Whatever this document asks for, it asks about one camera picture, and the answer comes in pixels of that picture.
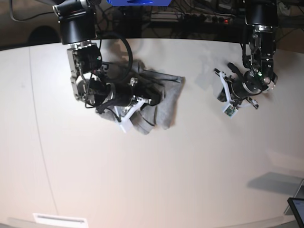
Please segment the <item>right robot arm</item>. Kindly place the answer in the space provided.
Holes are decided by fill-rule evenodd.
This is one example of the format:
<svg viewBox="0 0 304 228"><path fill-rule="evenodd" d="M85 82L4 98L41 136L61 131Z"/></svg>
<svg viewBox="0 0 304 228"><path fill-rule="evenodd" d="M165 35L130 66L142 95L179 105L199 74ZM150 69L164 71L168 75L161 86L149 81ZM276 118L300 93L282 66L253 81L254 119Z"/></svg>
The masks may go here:
<svg viewBox="0 0 304 228"><path fill-rule="evenodd" d="M71 86L74 97L85 107L95 109L99 115L111 114L123 132L133 124L131 117L144 106L160 103L161 95L139 78L130 75L133 54L128 41L116 32L102 32L97 24L98 0L58 0L53 11L58 17L62 43L67 50L71 70ZM106 74L101 45L94 38L112 36L120 39L126 47L128 63L118 76Z"/></svg>

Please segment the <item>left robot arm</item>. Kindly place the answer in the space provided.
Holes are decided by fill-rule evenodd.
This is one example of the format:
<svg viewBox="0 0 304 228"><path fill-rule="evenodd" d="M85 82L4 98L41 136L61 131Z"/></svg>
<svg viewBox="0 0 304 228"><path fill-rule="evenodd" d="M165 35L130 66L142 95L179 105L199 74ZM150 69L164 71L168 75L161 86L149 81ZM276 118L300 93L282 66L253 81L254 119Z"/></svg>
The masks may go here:
<svg viewBox="0 0 304 228"><path fill-rule="evenodd" d="M254 96L273 90L278 76L274 73L273 55L276 52L274 31L278 27L275 0L246 0L245 26L241 42L242 73L233 63L227 64L234 76L214 69L223 85L218 100L224 103L222 112L232 118L240 108L259 108Z"/></svg>

